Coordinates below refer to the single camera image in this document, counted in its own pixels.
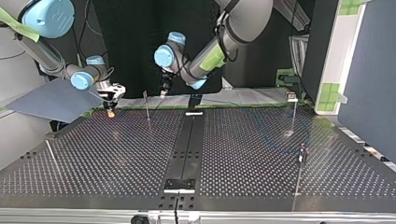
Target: green tape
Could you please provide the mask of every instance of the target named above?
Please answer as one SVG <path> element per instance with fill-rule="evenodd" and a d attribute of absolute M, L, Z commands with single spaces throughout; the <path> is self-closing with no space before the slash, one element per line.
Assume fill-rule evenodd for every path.
<path fill-rule="evenodd" d="M 362 0 L 342 0 L 338 12 L 340 16 L 358 15 Z"/>
<path fill-rule="evenodd" d="M 217 44 L 199 66 L 206 72 L 210 72 L 216 67 L 222 67 L 225 64 L 224 59 L 224 54 L 219 44 Z"/>
<path fill-rule="evenodd" d="M 284 87 L 284 86 L 293 86 L 292 83 L 285 83 L 282 80 L 279 80 L 280 76 L 289 76 L 289 77 L 294 77 L 294 69 L 292 68 L 287 68 L 287 69 L 277 69 L 276 71 L 276 85 L 278 87 Z"/>
<path fill-rule="evenodd" d="M 40 38 L 40 35 L 38 34 L 38 31 L 36 29 L 16 21 L 11 15 L 9 15 L 1 7 L 0 7 L 0 21 L 7 24 L 18 34 L 24 35 L 35 42 L 37 42 L 38 39 Z"/>
<path fill-rule="evenodd" d="M 340 84 L 323 83 L 317 111 L 333 112 L 340 98 Z"/>

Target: black metal plate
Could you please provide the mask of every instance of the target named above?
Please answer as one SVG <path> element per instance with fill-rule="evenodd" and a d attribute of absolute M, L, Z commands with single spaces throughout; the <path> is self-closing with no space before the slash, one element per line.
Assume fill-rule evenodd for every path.
<path fill-rule="evenodd" d="M 184 171 L 198 180 L 192 210 L 396 212 L 396 174 L 310 111 L 293 123 L 291 108 L 206 110 L 193 138 L 203 143 L 189 151 L 203 157 L 201 172 Z M 309 155 L 295 197 L 301 144 Z"/>
<path fill-rule="evenodd" d="M 0 173 L 3 207 L 166 209 L 165 176 L 182 111 L 97 112 Z"/>

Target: green sticker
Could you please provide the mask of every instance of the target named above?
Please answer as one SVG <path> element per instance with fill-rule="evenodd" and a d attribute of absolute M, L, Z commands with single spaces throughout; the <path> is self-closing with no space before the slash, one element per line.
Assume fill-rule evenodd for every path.
<path fill-rule="evenodd" d="M 317 111 L 333 112 L 340 98 L 339 89 L 338 83 L 323 83 Z"/>
<path fill-rule="evenodd" d="M 358 15 L 362 0 L 342 0 L 339 15 Z"/>
<path fill-rule="evenodd" d="M 206 72 L 210 72 L 216 67 L 222 67 L 225 64 L 224 59 L 224 54 L 222 53 L 219 44 L 217 44 L 206 56 L 200 67 Z"/>

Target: light gray cable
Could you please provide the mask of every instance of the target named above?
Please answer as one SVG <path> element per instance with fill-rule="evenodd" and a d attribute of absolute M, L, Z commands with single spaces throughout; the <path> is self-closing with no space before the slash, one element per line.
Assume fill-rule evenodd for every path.
<path fill-rule="evenodd" d="M 88 21 L 88 14 L 89 14 L 89 12 L 87 12 L 87 8 L 88 8 L 88 4 L 89 4 L 90 2 L 91 2 L 90 0 L 87 0 L 87 2 L 86 2 L 86 4 L 85 4 L 85 9 L 84 9 L 84 19 L 85 19 L 85 22 L 87 23 L 88 28 L 89 28 L 93 33 L 95 33 L 95 34 L 97 34 L 97 35 L 99 35 L 99 36 L 103 36 L 101 33 L 95 31 L 95 30 L 91 27 L 91 25 L 90 25 L 90 23 L 89 23 L 89 21 Z"/>
<path fill-rule="evenodd" d="M 107 70 L 107 76 L 102 77 L 102 78 L 100 79 L 100 81 L 105 81 L 106 79 L 108 79 L 111 75 L 113 75 L 114 70 L 115 70 L 114 67 L 109 68 L 109 69 Z"/>
<path fill-rule="evenodd" d="M 98 99 L 101 99 L 101 100 L 103 100 L 103 101 L 105 101 L 105 102 L 108 102 L 108 103 L 113 103 L 112 101 L 108 101 L 108 100 L 103 99 L 102 97 L 96 95 L 95 93 L 91 92 L 90 90 L 88 90 L 88 92 L 89 92 L 92 96 L 94 96 L 94 97 L 96 97 L 96 98 L 98 98 Z"/>

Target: metal rod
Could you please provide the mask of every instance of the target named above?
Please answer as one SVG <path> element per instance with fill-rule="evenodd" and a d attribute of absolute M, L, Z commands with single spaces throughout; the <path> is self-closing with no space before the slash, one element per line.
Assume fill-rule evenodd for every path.
<path fill-rule="evenodd" d="M 149 120 L 149 99 L 148 99 L 148 92 L 147 91 L 143 91 L 143 97 L 145 98 L 146 112 L 148 114 L 148 120 Z"/>

